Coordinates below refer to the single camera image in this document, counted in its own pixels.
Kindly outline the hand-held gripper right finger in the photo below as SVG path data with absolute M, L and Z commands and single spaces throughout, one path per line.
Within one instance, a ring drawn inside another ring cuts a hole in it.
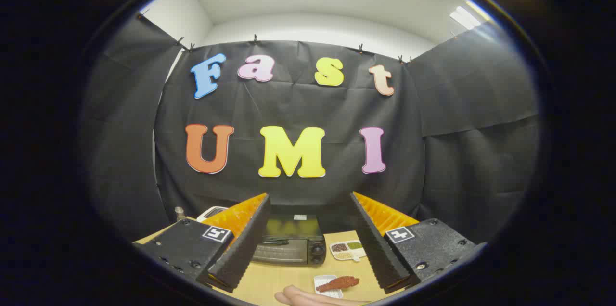
M 357 236 L 385 293 L 438 279 L 486 246 L 440 219 L 418 221 L 358 192 L 350 200 L 358 218 Z

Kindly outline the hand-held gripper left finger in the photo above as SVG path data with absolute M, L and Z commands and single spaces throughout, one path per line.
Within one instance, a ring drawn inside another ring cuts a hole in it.
M 270 216 L 262 193 L 198 221 L 184 218 L 133 245 L 180 279 L 232 293 L 240 284 Z

